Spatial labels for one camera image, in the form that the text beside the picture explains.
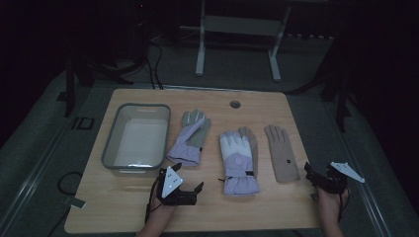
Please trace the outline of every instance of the human hand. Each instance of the human hand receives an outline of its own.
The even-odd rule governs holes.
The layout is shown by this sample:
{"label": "human hand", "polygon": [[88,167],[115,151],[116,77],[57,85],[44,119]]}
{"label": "human hand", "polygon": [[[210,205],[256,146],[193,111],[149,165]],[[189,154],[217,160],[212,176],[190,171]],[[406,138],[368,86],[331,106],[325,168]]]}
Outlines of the human hand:
{"label": "human hand", "polygon": [[339,197],[339,195],[329,194],[319,187],[317,187],[317,191],[317,206],[325,236],[343,236],[339,227],[339,219],[343,206],[346,206],[348,203],[350,194],[349,190],[345,190],[341,197]]}
{"label": "human hand", "polygon": [[153,196],[149,204],[149,216],[137,237],[157,237],[163,233],[170,222],[177,205],[165,205],[156,196],[156,189],[153,190]]}

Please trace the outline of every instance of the wooden table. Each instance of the wooden table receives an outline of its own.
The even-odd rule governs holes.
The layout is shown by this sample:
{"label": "wooden table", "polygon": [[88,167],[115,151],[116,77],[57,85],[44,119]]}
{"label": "wooden table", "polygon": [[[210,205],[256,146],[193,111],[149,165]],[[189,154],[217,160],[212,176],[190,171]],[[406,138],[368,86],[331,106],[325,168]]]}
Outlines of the wooden table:
{"label": "wooden table", "polygon": [[[231,101],[241,104],[239,109]],[[179,206],[167,232],[317,228],[316,204],[310,198],[311,183],[303,166],[307,157],[298,134],[287,98],[281,93],[139,90],[114,92],[86,165],[76,197],[86,201],[83,209],[72,207],[65,222],[69,233],[136,232],[143,226],[145,207],[155,178],[118,177],[101,163],[117,109],[124,103],[166,104],[171,108],[167,151],[181,130],[184,111],[199,109],[211,119],[201,165],[182,167],[183,191],[191,191],[200,182],[203,190],[196,205]],[[299,168],[300,180],[279,184],[275,180],[264,127],[276,124],[290,136]],[[261,192],[252,197],[226,197],[219,136],[229,130],[248,126],[259,146],[258,183]],[[173,165],[167,159],[163,167]]]}

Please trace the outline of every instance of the glove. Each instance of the glove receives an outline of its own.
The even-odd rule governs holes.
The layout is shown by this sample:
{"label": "glove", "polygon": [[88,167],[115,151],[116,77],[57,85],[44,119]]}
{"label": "glove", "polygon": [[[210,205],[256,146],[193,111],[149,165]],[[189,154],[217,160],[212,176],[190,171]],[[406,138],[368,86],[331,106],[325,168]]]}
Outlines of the glove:
{"label": "glove", "polygon": [[175,144],[167,154],[167,159],[185,166],[198,166],[201,163],[201,152],[210,129],[210,119],[204,112],[194,110],[184,112],[182,130]]}
{"label": "glove", "polygon": [[265,133],[269,140],[272,165],[277,182],[286,183],[299,180],[298,167],[287,131],[270,124],[265,126]]}
{"label": "glove", "polygon": [[248,196],[260,192],[253,176],[252,151],[247,136],[227,131],[220,136],[221,155],[224,163],[224,194]]}
{"label": "glove", "polygon": [[252,161],[253,161],[253,173],[255,179],[258,178],[258,141],[256,140],[255,134],[253,134],[253,131],[247,127],[242,126],[238,128],[238,132],[241,136],[247,136],[249,139],[250,144],[250,150],[252,151]]}

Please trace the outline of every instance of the white glove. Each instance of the white glove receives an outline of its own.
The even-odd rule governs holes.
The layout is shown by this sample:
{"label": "white glove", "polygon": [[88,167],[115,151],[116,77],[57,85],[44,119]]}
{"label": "white glove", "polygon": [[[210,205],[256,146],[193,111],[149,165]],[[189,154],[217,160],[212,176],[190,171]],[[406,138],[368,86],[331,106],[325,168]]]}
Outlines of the white glove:
{"label": "white glove", "polygon": [[248,196],[259,193],[247,136],[229,130],[220,136],[219,142],[225,171],[224,194]]}

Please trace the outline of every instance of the clear plastic bin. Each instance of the clear plastic bin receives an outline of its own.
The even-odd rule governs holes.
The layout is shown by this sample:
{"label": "clear plastic bin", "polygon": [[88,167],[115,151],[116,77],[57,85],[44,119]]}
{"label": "clear plastic bin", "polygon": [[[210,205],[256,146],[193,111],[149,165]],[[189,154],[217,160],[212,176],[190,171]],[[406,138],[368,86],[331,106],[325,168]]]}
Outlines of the clear plastic bin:
{"label": "clear plastic bin", "polygon": [[166,105],[119,107],[102,156],[116,175],[156,177],[164,161],[170,126]]}

